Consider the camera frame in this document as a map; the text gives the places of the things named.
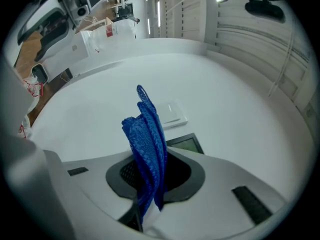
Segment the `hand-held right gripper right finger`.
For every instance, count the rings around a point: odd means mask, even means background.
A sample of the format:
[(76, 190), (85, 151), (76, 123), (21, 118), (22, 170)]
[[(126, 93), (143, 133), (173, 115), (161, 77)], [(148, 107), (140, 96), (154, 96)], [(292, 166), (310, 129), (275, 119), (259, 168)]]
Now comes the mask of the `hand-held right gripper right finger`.
[(145, 215), (145, 234), (150, 237), (170, 237), (167, 220), (168, 207), (161, 211), (157, 207), (149, 208)]

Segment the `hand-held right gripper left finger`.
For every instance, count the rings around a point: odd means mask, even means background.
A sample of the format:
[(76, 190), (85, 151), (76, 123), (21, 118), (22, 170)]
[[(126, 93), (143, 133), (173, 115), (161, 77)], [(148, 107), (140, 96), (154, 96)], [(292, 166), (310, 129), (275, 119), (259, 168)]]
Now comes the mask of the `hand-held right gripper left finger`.
[(138, 200), (133, 200), (131, 208), (120, 218), (118, 222), (138, 232), (143, 232), (141, 214)]

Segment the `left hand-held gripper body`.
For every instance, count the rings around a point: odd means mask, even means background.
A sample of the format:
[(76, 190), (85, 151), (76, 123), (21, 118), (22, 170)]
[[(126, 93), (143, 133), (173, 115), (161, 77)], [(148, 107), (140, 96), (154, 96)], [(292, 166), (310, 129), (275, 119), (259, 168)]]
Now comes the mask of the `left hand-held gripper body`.
[(34, 61), (41, 62), (68, 46), (84, 17), (104, 0), (36, 0), (35, 10), (17, 34), (17, 44), (33, 33), (41, 35), (41, 49)]

